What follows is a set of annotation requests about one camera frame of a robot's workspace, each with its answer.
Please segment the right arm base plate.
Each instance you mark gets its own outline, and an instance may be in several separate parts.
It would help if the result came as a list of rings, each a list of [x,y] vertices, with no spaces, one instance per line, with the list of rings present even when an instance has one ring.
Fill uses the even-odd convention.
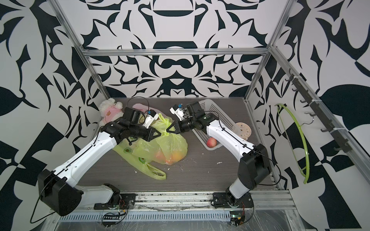
[[[236,199],[231,193],[213,193],[211,205],[215,208],[253,208],[254,203],[250,193]]]

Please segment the red peach basket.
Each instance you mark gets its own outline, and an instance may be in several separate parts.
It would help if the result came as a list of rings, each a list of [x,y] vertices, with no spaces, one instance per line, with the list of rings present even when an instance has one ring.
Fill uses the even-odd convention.
[[[157,152],[155,156],[155,161],[160,164],[166,164],[166,157],[162,152]]]
[[[171,154],[170,161],[172,163],[177,163],[180,160],[182,160],[185,156],[186,156],[186,154],[184,154],[183,152],[174,151]]]
[[[214,148],[217,146],[217,140],[213,137],[210,137],[206,142],[207,147]]]

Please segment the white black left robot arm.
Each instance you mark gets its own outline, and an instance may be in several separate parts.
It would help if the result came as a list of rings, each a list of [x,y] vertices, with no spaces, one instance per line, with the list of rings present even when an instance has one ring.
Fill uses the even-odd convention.
[[[125,108],[122,117],[104,125],[97,136],[71,159],[52,171],[43,170],[38,175],[38,200],[60,216],[92,204],[100,204],[104,208],[121,208],[119,190],[112,185],[80,187],[78,183],[101,157],[123,140],[141,138],[151,141],[161,136],[151,126],[159,114],[149,110],[143,123],[140,123],[141,116],[141,111]]]

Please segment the green avocado print plastic bag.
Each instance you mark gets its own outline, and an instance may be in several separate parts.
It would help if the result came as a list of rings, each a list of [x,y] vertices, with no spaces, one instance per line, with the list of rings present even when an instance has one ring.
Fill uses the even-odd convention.
[[[136,142],[133,155],[144,158],[150,162],[155,161],[157,152],[162,152],[166,157],[166,165],[175,164],[170,161],[171,154],[174,151],[183,152],[187,155],[188,144],[186,139],[180,134],[172,134],[166,131],[172,122],[173,120],[170,117],[159,113],[159,118],[152,123],[151,127],[159,131],[161,136],[150,142],[139,139]]]

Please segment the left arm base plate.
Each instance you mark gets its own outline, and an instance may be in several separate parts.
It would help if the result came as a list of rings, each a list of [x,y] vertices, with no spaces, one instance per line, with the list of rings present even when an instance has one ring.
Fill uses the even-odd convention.
[[[115,210],[115,209],[127,209],[130,206],[135,205],[135,199],[137,194],[135,193],[114,193],[109,201],[105,204],[95,204],[94,210]]]

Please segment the red peach basket front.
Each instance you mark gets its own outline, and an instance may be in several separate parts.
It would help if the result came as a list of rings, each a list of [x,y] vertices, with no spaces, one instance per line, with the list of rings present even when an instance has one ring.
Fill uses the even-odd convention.
[[[214,148],[217,146],[217,140],[213,137],[210,137],[206,142],[207,147]]]

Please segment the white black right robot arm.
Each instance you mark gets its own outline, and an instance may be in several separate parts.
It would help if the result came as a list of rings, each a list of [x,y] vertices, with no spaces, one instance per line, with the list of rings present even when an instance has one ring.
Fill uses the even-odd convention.
[[[193,102],[186,106],[174,105],[170,112],[177,116],[177,120],[167,128],[168,133],[180,134],[194,129],[202,131],[216,139],[238,160],[238,176],[226,190],[231,201],[241,199],[271,173],[266,148],[242,139],[227,128],[217,111],[203,110],[199,102]]]

